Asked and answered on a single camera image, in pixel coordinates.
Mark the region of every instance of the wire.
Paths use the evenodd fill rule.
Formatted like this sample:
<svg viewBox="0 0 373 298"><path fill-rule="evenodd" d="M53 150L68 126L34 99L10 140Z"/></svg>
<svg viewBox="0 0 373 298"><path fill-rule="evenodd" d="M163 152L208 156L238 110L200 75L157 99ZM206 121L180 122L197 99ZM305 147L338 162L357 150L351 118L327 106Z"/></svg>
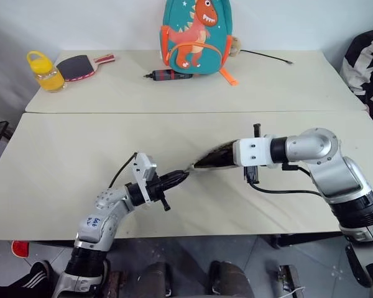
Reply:
<svg viewBox="0 0 373 298"><path fill-rule="evenodd" d="M255 184L249 183L256 191L264 192L266 194L314 194L320 196L321 194L316 191L301 191L301 190L287 190L287 191L270 191L268 189L262 189L256 186Z"/></svg>
<svg viewBox="0 0 373 298"><path fill-rule="evenodd" d="M310 172L308 172L305 168L302 168L301 166L299 166L298 169L299 169L301 172L305 173L307 176L311 177Z"/></svg>
<svg viewBox="0 0 373 298"><path fill-rule="evenodd" d="M133 158L135 158L137 156L137 152L134 152L131 157L126 161L126 163L124 165L122 165L122 167L120 168L119 171L117 171L116 175L114 175L112 181L111 181L111 184L109 185L108 188L111 188L114 184L114 182L116 181L117 177L120 175L120 173L122 173L122 171L124 170L124 168L130 163L130 161L132 161Z"/></svg>
<svg viewBox="0 0 373 298"><path fill-rule="evenodd" d="M298 290L301 290L302 292L304 292L305 287L298 287L293 292L290 292L290 293L288 293L286 295L280 296L279 298L285 298L285 297L288 297L290 295L293 295L293 293L296 293Z"/></svg>
<svg viewBox="0 0 373 298"><path fill-rule="evenodd" d="M260 56L264 56L264 57L268 57L268 58L273 58L273 59L276 59L276 60L286 62L287 64L294 64L294 62L291 62L291 61L288 61L288 60L285 60L285 59L281 59L281 58L277 58L277 57L274 57L274 56L269 56L269 55L266 55L266 54L261 54L261 53L257 53L257 52L253 52L253 51L249 51L249 50L241 50L241 52L247 52L247 53L252 53L252 54L256 54L256 55L260 55Z"/></svg>

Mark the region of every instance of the yellow bottle cap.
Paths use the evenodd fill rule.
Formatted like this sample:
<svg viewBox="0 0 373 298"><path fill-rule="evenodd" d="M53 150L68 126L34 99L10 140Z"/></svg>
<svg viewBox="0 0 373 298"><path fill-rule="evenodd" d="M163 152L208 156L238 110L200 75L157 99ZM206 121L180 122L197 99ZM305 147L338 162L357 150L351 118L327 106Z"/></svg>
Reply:
<svg viewBox="0 0 373 298"><path fill-rule="evenodd" d="M32 55L37 55L39 57L37 59L32 60L31 59ZM26 59L32 71L40 75L44 73L48 73L53 67L51 60L48 59L43 53L40 53L38 51L30 51L26 55Z"/></svg>

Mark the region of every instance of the black cable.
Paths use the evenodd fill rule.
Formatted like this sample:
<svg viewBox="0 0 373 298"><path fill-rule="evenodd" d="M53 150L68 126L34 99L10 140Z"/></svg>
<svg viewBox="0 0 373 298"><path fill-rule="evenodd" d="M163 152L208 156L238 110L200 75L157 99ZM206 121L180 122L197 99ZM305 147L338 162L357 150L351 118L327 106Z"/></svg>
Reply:
<svg viewBox="0 0 373 298"><path fill-rule="evenodd" d="M294 62L291 62L291 61L288 61L288 60L285 60L285 59L281 59L281 58L277 58L277 57L274 57L274 56L269 56L269 55L266 55L266 54L261 54L261 53L257 53L257 52L253 52L253 51L249 51L249 50L241 50L241 52L247 52L247 53L252 53L252 54L256 54L256 55L260 55L260 56L264 56L264 57L268 57L268 58L273 58L273 59L276 59L276 60L286 62L287 64L294 64Z"/></svg>
<svg viewBox="0 0 373 298"><path fill-rule="evenodd" d="M321 197L321 194L316 191L300 191L300 190L289 190L289 191L270 191L268 189L262 189L255 184L249 183L256 191L264 192L266 194L315 194Z"/></svg>
<svg viewBox="0 0 373 298"><path fill-rule="evenodd" d="M308 172L305 168L302 168L301 166L299 166L298 169L299 169L301 172L305 173L307 176L311 177L310 172Z"/></svg>
<svg viewBox="0 0 373 298"><path fill-rule="evenodd" d="M120 173L122 173L122 171L124 170L124 168L130 163L130 161L132 161L133 158L135 158L137 156L137 152L134 152L133 155L131 155L131 157L129 158L129 160L126 161L126 163L124 165L122 165L122 167L120 168L119 171L117 171L116 175L114 175L112 181L111 181L111 184L109 185L108 188L111 188L114 184L114 182L116 181L117 177L120 175Z"/></svg>

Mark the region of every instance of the plastic bottle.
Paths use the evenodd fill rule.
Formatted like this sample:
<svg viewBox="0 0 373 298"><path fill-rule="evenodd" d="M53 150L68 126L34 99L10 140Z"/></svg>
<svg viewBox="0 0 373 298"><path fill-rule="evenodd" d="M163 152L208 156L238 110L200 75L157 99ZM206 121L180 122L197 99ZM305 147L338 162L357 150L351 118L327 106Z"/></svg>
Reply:
<svg viewBox="0 0 373 298"><path fill-rule="evenodd" d="M26 56L36 81L48 92L58 92L65 88L66 83L62 74L43 53L31 51Z"/></svg>

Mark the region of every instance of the white wall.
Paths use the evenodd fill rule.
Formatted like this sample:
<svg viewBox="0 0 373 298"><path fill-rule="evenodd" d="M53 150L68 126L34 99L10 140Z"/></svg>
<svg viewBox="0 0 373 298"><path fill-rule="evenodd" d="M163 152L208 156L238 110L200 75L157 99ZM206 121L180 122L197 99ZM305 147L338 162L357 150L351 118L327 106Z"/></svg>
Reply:
<svg viewBox="0 0 373 298"><path fill-rule="evenodd" d="M158 49L165 0L0 0L0 118L16 125L37 90L25 54L60 49ZM244 48L322 50L338 69L373 29L373 0L233 0Z"/></svg>

